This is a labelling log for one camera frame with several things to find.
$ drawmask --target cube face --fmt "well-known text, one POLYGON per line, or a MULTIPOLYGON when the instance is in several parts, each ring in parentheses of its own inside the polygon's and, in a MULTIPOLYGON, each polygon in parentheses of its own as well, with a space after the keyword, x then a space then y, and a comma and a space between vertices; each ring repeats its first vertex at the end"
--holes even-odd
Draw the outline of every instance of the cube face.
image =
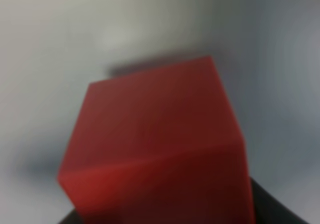
POLYGON ((204 57, 91 84, 59 181, 87 218, 253 223, 244 150, 204 57))

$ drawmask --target red cube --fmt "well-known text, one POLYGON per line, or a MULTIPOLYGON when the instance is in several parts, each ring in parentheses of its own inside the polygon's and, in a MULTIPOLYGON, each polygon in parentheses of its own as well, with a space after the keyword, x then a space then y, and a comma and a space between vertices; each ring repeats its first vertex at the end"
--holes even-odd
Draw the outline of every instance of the red cube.
POLYGON ((90 84, 59 172, 87 223, 254 223, 244 139, 210 57, 90 84))

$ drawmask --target red block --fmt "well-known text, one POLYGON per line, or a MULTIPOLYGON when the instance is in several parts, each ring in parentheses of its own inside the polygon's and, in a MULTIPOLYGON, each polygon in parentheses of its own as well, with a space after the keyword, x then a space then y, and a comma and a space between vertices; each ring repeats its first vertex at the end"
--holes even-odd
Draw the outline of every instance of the red block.
POLYGON ((204 57, 90 84, 58 179, 87 223, 254 223, 244 146, 204 57))

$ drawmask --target cube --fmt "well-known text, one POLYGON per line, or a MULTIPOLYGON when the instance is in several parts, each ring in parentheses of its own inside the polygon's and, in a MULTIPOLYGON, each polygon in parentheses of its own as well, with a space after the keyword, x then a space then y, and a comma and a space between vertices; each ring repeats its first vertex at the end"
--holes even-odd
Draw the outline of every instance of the cube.
POLYGON ((58 180, 86 223, 254 223, 211 57, 90 84, 58 180))

